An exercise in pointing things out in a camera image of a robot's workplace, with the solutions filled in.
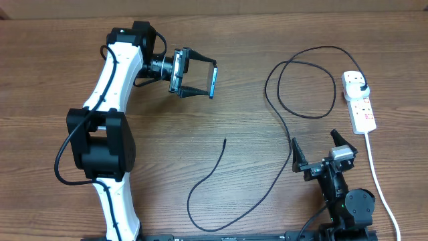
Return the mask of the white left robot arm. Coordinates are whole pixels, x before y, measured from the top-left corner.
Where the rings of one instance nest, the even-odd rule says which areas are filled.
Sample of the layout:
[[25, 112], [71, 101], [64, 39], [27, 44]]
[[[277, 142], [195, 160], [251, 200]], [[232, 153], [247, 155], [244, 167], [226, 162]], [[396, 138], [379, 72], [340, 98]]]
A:
[[[191, 48], [176, 49], [173, 56], [155, 54], [159, 32], [147, 21], [130, 28], [115, 27], [100, 49], [105, 61], [98, 83], [82, 108], [72, 108], [66, 117], [75, 165], [84, 171], [84, 185], [96, 188], [106, 221], [103, 240], [142, 240], [130, 189], [130, 172], [136, 159], [136, 144], [126, 119], [126, 106], [136, 79], [144, 84], [169, 82], [169, 92], [181, 98], [213, 97], [217, 62]], [[184, 86], [190, 60], [209, 63], [204, 90]]]

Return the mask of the blue smartphone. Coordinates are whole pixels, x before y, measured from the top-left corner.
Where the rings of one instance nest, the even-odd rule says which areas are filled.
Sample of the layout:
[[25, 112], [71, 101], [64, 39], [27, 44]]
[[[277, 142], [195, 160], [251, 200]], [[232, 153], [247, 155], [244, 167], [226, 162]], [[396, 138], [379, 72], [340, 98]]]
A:
[[213, 99], [214, 97], [215, 85], [217, 82], [217, 74], [218, 74], [217, 65], [214, 63], [210, 63], [208, 76], [207, 76], [207, 94], [210, 99]]

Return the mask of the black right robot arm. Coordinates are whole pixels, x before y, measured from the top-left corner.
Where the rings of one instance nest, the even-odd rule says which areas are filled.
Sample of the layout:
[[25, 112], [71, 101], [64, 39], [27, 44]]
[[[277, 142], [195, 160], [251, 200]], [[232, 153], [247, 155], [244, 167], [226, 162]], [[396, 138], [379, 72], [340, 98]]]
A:
[[314, 214], [299, 231], [285, 232], [286, 240], [375, 241], [370, 231], [375, 196], [367, 189], [349, 190], [343, 173], [354, 167], [357, 149], [337, 130], [330, 132], [335, 147], [320, 162], [307, 162], [297, 140], [291, 140], [292, 171], [302, 172], [305, 181], [317, 180], [325, 206]]

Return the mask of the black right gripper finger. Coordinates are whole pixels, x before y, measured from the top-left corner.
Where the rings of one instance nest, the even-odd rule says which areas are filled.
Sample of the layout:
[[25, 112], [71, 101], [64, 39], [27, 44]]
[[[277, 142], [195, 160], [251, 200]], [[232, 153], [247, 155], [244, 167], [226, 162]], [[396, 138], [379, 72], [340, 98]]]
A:
[[292, 153], [293, 153], [292, 171], [295, 173], [301, 172], [303, 168], [308, 165], [308, 162], [296, 138], [292, 139]]
[[351, 145], [347, 140], [345, 140], [336, 129], [332, 129], [330, 131], [330, 135], [333, 138], [335, 147], [341, 147], [344, 145], [348, 145], [348, 147], [351, 149], [351, 151], [356, 155], [358, 153], [358, 150]]

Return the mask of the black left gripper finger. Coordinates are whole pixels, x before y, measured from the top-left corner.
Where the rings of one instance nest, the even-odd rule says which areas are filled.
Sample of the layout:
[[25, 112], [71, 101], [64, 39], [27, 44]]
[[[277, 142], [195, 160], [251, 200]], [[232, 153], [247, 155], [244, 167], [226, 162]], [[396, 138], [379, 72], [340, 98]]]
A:
[[208, 96], [209, 93], [206, 90], [193, 88], [190, 86], [181, 86], [177, 92], [180, 98], [187, 98], [192, 96]]
[[200, 54], [199, 52], [197, 52], [191, 48], [188, 48], [187, 51], [188, 51], [189, 59], [197, 60], [197, 61], [201, 61], [201, 62], [209, 62], [209, 63], [212, 63], [213, 65], [217, 64], [216, 60], [214, 60], [212, 58], [208, 58], [207, 56], [204, 56], [204, 55]]

